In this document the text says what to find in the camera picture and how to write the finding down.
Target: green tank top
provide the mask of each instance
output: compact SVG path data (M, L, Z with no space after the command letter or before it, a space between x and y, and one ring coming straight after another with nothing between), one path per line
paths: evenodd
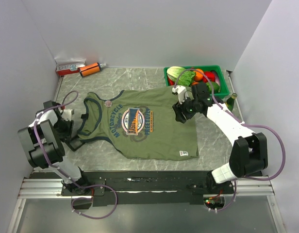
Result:
M83 142L106 140L127 158L196 158L195 121L176 122L172 105L177 101L171 86L124 90L110 100L89 92L84 99L86 114L82 115L78 136Z

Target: lettuce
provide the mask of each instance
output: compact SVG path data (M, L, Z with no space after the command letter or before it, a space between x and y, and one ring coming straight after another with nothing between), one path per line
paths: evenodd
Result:
M186 69L183 67L170 67L167 69L167 75L172 81L175 82L183 70ZM190 70L184 72L178 81L178 85L189 86L195 75L196 73Z

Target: shirt label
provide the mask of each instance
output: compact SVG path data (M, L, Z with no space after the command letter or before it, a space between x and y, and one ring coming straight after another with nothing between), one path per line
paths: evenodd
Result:
M180 156L188 156L188 152L187 151L180 151Z

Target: gray marble surface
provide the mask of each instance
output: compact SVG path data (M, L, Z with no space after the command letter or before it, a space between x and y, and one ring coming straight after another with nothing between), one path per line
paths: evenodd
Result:
M231 92L231 84L225 73L225 80ZM67 108L75 110L76 131L85 113L83 99L87 93L97 93L102 99L111 99L121 90L147 90L165 86L162 68L104 68L101 72L82 78L78 73L63 78L56 101L62 102L71 90L79 92L78 99ZM237 106L234 114L239 116ZM106 141L86 143L76 152L65 146L66 157L82 170L211 170L225 164L232 146L222 131L201 114L195 115L199 158L185 161L162 161L127 159Z

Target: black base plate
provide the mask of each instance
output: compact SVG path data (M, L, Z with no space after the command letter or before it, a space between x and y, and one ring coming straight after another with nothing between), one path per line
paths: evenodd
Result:
M190 203L204 204L203 195L218 193L207 190L207 171L92 171L85 172L89 182L101 183L116 190L118 204ZM33 173L31 179L58 178L53 173ZM223 194L232 194L231 182L222 186ZM63 196L71 196L68 190ZM93 206L114 204L114 194L109 189L95 188Z

